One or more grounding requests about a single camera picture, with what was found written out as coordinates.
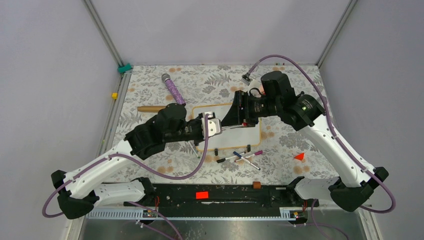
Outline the yellow framed whiteboard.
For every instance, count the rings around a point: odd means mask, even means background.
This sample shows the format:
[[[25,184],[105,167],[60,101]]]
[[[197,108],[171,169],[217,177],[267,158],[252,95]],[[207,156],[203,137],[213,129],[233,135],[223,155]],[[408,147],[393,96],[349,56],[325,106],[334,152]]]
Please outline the yellow framed whiteboard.
[[[231,107],[230,103],[211,104],[211,105],[198,105],[192,108],[191,114],[197,117],[203,112],[214,112],[215,116],[223,119]],[[208,140],[208,151],[227,150],[236,148],[246,148],[248,145],[256,147],[261,144],[261,127],[262,121],[254,127],[240,127],[226,129],[219,135],[214,135]]]

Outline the red capped whiteboard marker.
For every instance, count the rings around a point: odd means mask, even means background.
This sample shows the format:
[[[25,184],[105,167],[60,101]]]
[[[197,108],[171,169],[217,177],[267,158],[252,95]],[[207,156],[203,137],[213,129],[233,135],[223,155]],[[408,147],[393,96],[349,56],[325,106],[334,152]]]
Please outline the red capped whiteboard marker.
[[[232,129],[239,129],[239,128],[246,128],[246,127],[248,127],[249,125],[246,123],[246,122],[243,122],[242,124],[240,124],[240,125],[231,125],[231,126],[223,126],[222,127],[222,130],[224,131],[224,130],[232,130]]]

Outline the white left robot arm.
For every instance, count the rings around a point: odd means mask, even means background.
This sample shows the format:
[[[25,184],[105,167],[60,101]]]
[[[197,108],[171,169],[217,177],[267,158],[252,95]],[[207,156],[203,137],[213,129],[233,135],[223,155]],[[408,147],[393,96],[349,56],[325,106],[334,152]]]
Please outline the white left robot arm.
[[[170,103],[83,167],[69,172],[53,172],[51,180],[55,190],[43,205],[43,216],[55,218],[64,215],[73,220],[85,216],[97,206],[138,201],[144,206],[152,204],[155,192],[146,177],[123,183],[105,183],[107,178],[130,164],[168,180],[192,177],[205,161],[209,139],[222,133],[222,124],[213,111],[200,113],[189,121],[186,115],[184,106]],[[199,164],[186,175],[166,175],[142,163],[164,151],[167,143],[187,141],[203,142],[204,148]]]

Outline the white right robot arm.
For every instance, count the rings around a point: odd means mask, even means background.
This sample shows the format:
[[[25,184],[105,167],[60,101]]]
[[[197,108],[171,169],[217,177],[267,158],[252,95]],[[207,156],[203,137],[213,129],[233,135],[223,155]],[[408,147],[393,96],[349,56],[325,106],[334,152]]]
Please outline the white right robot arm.
[[[289,184],[287,201],[299,206],[309,199],[328,200],[347,212],[361,208],[388,177],[388,171],[364,160],[333,127],[329,114],[313,96],[295,93],[285,73],[272,71],[260,81],[261,97],[241,90],[234,93],[222,126],[254,127],[259,118],[279,117],[311,141],[338,173],[328,179],[297,177]]]

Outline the green capped whiteboard marker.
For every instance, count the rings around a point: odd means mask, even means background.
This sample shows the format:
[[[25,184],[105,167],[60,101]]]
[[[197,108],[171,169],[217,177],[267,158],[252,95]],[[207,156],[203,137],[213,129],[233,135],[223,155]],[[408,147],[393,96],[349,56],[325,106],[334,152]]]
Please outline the green capped whiteboard marker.
[[[198,151],[195,149],[194,145],[191,142],[188,142],[189,147],[191,148],[191,150],[193,151],[194,155],[200,159],[201,157],[198,154]]]

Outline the blue capped whiteboard marker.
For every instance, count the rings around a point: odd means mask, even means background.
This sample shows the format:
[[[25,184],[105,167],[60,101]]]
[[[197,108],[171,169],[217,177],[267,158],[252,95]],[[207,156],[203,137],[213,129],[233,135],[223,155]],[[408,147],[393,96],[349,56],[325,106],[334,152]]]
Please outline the blue capped whiteboard marker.
[[[254,167],[256,170],[258,170],[258,171],[260,171],[260,170],[261,170],[261,168],[260,168],[259,166],[257,166],[255,163],[253,163],[253,162],[251,162],[250,160],[248,160],[246,157],[242,156],[240,153],[238,153],[238,152],[234,151],[234,152],[233,152],[233,154],[234,154],[236,157],[238,157],[238,159],[236,159],[236,160],[235,160],[235,162],[243,161],[243,162],[245,162],[246,164],[248,164],[248,165],[250,165],[250,166]]]

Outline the black capped whiteboard marker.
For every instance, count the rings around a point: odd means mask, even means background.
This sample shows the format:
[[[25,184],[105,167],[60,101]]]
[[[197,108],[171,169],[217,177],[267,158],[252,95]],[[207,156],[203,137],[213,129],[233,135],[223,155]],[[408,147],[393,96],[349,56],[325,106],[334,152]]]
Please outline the black capped whiteboard marker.
[[[236,154],[234,154],[233,156],[229,156],[229,157],[221,158],[221,159],[216,160],[216,162],[217,162],[218,164],[220,164],[220,163],[223,163],[223,162],[225,162],[225,161],[227,161],[227,160],[231,160],[231,159],[238,158],[239,156],[243,156],[243,155],[245,155],[246,153],[247,153],[246,151],[244,151],[244,152],[238,152],[238,153],[237,153],[237,155],[236,155]]]

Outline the magenta capped whiteboard marker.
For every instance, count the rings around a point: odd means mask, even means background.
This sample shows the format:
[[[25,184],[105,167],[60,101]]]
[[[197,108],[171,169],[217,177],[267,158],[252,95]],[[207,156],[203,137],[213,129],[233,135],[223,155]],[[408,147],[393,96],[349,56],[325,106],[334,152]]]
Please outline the magenta capped whiteboard marker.
[[[262,155],[262,154],[263,154],[263,151],[262,150],[259,150],[259,151],[255,152],[255,153],[252,153],[252,154],[249,154],[249,155],[241,154],[238,157],[238,159],[234,160],[234,162],[239,162],[242,159],[247,159],[247,158],[251,158],[251,157],[254,157],[254,156],[259,156],[259,155]]]

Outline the pink toy microphone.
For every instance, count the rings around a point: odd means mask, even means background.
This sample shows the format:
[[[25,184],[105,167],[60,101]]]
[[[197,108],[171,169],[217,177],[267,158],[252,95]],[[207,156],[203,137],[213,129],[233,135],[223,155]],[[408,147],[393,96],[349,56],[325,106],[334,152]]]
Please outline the pink toy microphone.
[[[260,92],[260,96],[261,97],[263,97],[263,96],[265,96],[265,90],[264,90],[264,87],[263,87],[263,85],[261,84],[259,87],[258,87],[258,89],[259,89],[259,92]]]

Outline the purple glitter toy microphone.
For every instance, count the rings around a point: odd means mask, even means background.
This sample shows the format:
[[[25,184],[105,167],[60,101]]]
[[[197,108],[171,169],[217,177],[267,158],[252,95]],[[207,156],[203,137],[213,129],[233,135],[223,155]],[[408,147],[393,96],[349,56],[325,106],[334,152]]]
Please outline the purple glitter toy microphone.
[[[161,80],[165,84],[168,91],[171,93],[172,97],[176,101],[177,104],[186,106],[186,102],[184,98],[182,97],[181,93],[177,89],[176,85],[174,84],[173,80],[171,79],[171,76],[167,73],[162,74]]]

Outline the floral patterned table mat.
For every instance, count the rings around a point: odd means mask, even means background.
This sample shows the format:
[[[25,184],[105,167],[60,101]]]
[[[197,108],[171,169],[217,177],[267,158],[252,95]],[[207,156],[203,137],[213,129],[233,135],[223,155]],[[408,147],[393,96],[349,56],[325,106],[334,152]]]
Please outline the floral patterned table mat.
[[[113,143],[117,144],[126,133],[151,118],[151,113],[138,112],[138,106],[165,106],[174,101],[161,79],[162,74],[169,74],[181,93],[186,102],[186,118],[190,120],[193,107],[231,103],[236,91],[248,91],[241,80],[247,71],[248,67],[243,65],[136,66],[125,91]],[[243,161],[234,162],[237,158],[216,162],[233,156],[232,149],[220,150],[218,154],[210,151],[197,173],[177,182],[248,185],[259,181],[265,185],[285,185],[299,176],[327,179],[337,175],[333,166],[309,140],[278,117],[267,117],[261,122],[261,143],[253,147],[253,151],[263,151],[263,154],[251,158],[261,170]],[[301,153],[305,153],[303,161],[294,159]],[[149,157],[144,164],[162,174],[181,177],[191,173],[199,162],[187,143],[174,142],[167,144],[161,153]],[[147,177],[153,183],[172,182],[134,163],[109,177],[108,181],[128,182],[138,177]]]

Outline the red tape label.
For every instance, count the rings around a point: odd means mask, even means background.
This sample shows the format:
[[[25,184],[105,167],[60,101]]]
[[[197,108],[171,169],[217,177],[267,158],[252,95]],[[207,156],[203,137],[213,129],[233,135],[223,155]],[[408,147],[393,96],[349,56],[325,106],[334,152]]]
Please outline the red tape label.
[[[195,193],[195,199],[196,200],[204,200],[209,198],[209,192],[208,191],[197,191]]]

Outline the brown cylinder block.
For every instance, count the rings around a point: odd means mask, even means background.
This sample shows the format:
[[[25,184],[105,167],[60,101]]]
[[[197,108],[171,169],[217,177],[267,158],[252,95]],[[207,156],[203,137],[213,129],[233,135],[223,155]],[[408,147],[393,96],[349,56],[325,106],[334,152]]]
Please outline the brown cylinder block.
[[[260,181],[254,181],[254,182],[252,183],[252,188],[253,188],[253,189],[255,189],[255,190],[257,190],[257,189],[261,189],[261,188],[262,188],[262,184],[261,184],[261,182],[260,182]]]

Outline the red triangular block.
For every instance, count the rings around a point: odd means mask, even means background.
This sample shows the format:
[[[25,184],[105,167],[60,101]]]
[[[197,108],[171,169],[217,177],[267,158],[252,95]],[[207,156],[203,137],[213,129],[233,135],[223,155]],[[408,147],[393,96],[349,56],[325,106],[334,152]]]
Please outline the red triangular block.
[[[303,161],[303,160],[305,159],[305,153],[304,153],[304,152],[302,152],[302,153],[300,153],[300,154],[296,155],[296,156],[294,157],[294,159],[299,160],[299,161]]]

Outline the small yellow cube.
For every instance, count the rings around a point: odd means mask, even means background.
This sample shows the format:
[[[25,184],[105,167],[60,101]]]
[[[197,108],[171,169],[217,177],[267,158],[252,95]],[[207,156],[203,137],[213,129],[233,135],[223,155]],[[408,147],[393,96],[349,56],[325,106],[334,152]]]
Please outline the small yellow cube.
[[[117,92],[112,93],[111,97],[112,97],[113,100],[117,100],[118,99],[118,93]]]

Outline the teal corner clamp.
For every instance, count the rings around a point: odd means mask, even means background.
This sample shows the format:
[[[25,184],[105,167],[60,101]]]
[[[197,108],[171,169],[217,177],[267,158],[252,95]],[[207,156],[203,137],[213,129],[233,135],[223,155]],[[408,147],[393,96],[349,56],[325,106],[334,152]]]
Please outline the teal corner clamp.
[[[123,65],[123,66],[118,67],[118,68],[117,68],[117,71],[118,71],[120,74],[124,74],[124,73],[126,73],[127,71],[130,71],[130,70],[132,70],[132,69],[133,69],[132,65],[131,65],[130,63],[127,63],[127,64],[125,64],[125,65]]]

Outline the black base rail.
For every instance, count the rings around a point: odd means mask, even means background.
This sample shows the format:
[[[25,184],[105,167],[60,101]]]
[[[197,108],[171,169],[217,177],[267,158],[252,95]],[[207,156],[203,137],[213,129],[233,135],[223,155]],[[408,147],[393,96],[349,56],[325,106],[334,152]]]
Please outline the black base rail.
[[[281,208],[302,210],[313,200],[302,199],[286,185],[153,184],[137,204],[153,207],[166,217],[231,218],[279,217]],[[208,191],[208,199],[195,199],[196,192]]]

